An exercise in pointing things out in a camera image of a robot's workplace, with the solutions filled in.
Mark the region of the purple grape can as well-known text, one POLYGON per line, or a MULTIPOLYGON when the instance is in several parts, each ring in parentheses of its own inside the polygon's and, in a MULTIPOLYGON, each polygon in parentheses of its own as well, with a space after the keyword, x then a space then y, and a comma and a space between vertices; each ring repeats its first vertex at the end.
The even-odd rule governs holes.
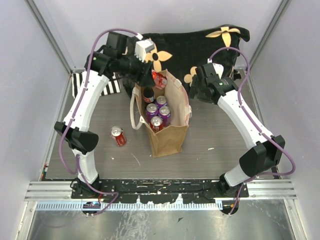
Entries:
POLYGON ((156 98, 155 100, 155 104, 157 105, 157 107, 160 109, 161 107, 167 106, 168 105, 168 101, 167 98, 164 95, 160 95, 156 98))
POLYGON ((164 127, 168 127, 171 124, 171 110, 168 106, 162 106, 158 110, 158 116, 162 118, 164 127))
POLYGON ((147 116, 147 122, 150 123, 151 119, 153 117, 158 116, 159 109, 158 109, 158 106, 155 103, 149 103, 146 106, 145 112, 146 112, 146 116, 147 116))

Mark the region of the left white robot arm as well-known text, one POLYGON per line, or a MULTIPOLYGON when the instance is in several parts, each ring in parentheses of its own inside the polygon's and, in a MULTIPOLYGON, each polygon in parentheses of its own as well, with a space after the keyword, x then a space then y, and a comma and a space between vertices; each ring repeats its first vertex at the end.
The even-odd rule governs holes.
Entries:
POLYGON ((67 169, 77 175, 70 187, 83 197, 95 198, 102 193, 94 156, 99 136, 89 127, 103 89, 114 74, 128 77, 141 87, 155 86, 151 76, 152 63, 147 59, 147 55, 156 48, 154 42, 135 32, 133 52, 126 53, 129 37, 124 32, 125 29, 121 28, 102 32, 107 35, 107 41, 100 48, 96 46, 101 37, 96 38, 84 65, 85 80, 68 114, 54 125, 54 130, 61 136, 60 144, 67 142, 75 156, 76 169, 67 169))

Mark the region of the black white striped cloth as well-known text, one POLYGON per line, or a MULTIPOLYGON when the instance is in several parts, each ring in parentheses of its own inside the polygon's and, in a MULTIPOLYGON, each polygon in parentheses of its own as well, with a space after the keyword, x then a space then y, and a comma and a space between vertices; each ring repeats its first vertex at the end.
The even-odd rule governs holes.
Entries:
MULTIPOLYGON (((72 85, 72 97, 75 99, 82 82, 86 79, 86 72, 80 73, 73 73, 71 78, 71 85, 72 85)), ((111 79, 108 81, 107 85, 101 92, 101 96, 107 96, 110 94, 118 94, 121 92, 121 85, 120 85, 120 77, 118 74, 113 74, 111 79)))

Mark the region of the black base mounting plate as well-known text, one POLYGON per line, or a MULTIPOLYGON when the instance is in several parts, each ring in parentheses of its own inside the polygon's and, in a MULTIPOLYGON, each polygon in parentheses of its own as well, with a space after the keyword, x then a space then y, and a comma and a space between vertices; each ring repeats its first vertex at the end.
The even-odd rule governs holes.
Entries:
POLYGON ((100 194, 78 178, 71 181, 72 199, 99 199, 102 203, 165 204, 182 198, 183 204, 215 203, 217 198, 236 198, 240 185, 223 189, 211 179, 98 179, 93 188, 111 195, 100 194))

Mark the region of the purple grape can front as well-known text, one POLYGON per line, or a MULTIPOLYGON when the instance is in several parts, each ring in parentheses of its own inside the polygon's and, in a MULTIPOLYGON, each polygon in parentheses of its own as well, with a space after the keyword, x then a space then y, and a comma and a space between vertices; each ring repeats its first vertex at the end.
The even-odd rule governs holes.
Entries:
POLYGON ((171 110, 168 106, 162 106, 158 110, 158 116, 162 118, 164 127, 168 127, 171 124, 171 110))

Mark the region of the red cola can back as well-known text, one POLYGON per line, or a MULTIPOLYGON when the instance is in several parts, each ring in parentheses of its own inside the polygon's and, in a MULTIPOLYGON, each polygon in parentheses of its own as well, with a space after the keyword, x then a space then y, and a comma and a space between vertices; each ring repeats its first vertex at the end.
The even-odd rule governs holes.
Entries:
POLYGON ((161 131, 164 128, 163 119, 159 116, 154 116, 150 120, 150 127, 154 133, 161 131))

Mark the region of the black flower-pattern pillow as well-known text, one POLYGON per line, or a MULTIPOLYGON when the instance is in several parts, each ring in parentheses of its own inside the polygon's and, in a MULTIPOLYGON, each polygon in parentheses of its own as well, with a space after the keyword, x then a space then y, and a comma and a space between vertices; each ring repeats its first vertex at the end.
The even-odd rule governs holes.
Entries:
POLYGON ((196 67, 204 65, 213 52, 223 48, 212 59, 223 66, 223 77, 238 79, 235 65, 241 41, 248 42, 250 31, 246 28, 224 24, 214 28, 184 33, 144 33, 145 39, 154 42, 154 49, 147 54, 155 71, 168 70, 179 79, 186 91, 190 90, 196 67))

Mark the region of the glass cola bottle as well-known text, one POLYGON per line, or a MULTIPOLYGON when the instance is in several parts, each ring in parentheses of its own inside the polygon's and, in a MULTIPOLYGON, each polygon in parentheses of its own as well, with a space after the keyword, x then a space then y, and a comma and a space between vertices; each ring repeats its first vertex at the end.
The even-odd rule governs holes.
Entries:
POLYGON ((154 90, 151 87, 145 87, 142 93, 143 101, 145 105, 155 103, 155 94, 154 90))

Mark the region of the aluminium rail frame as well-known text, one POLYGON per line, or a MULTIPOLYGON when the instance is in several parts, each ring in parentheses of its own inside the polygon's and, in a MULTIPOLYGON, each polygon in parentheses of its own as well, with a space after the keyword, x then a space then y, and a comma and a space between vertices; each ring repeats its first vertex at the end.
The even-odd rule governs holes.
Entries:
POLYGON ((237 200, 295 200, 297 195, 288 179, 258 179, 220 194, 217 180, 129 180, 101 181, 103 192, 111 195, 87 196, 77 193, 70 181, 34 181, 24 200, 34 209, 84 211, 104 208, 109 211, 178 211, 220 210, 237 208, 237 200))

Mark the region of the brown jute canvas bag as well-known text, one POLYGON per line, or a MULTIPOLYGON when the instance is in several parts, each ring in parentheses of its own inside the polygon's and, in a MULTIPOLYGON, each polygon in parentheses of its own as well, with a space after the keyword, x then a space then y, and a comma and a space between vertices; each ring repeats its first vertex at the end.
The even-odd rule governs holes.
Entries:
POLYGON ((153 87, 154 96, 165 96, 171 111, 170 125, 161 131, 154 132, 147 121, 146 103, 143 99, 144 88, 135 85, 130 100, 130 121, 133 129, 138 130, 141 126, 146 127, 147 135, 153 157, 164 157, 182 152, 192 108, 189 104, 188 94, 181 81, 174 77, 168 70, 160 72, 166 77, 164 89, 153 87))

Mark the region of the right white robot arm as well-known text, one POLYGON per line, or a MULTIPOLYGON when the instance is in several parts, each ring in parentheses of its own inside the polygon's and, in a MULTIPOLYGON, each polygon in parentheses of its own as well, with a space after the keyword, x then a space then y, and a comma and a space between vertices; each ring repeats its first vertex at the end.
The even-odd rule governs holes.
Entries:
POLYGON ((231 197, 237 186, 280 163, 285 140, 274 136, 247 106, 238 86, 229 77, 222 78, 223 66, 207 63, 195 69, 188 96, 219 106, 241 134, 247 152, 236 167, 222 174, 217 188, 225 197, 231 197))

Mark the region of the purple grape can back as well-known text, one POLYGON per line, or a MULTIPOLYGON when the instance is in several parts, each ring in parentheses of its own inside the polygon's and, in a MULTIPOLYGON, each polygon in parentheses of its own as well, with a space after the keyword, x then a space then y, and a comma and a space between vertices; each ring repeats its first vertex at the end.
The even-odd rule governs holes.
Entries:
POLYGON ((156 98, 155 100, 155 104, 157 105, 157 107, 160 109, 161 107, 167 106, 168 105, 168 101, 167 98, 164 95, 160 95, 156 98))

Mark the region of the red cola can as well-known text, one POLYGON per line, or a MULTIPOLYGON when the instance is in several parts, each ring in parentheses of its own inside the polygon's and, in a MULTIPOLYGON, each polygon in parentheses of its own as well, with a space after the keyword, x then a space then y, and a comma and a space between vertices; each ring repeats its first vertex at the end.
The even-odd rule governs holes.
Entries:
POLYGON ((157 89, 164 90, 168 84, 167 78, 155 70, 151 71, 151 75, 154 80, 155 87, 157 89))
POLYGON ((164 128, 163 119, 159 116, 154 116, 150 120, 150 127, 154 133, 161 131, 164 128))
POLYGON ((118 147, 122 147, 127 143, 124 130, 120 126, 113 126, 110 130, 110 136, 118 147))

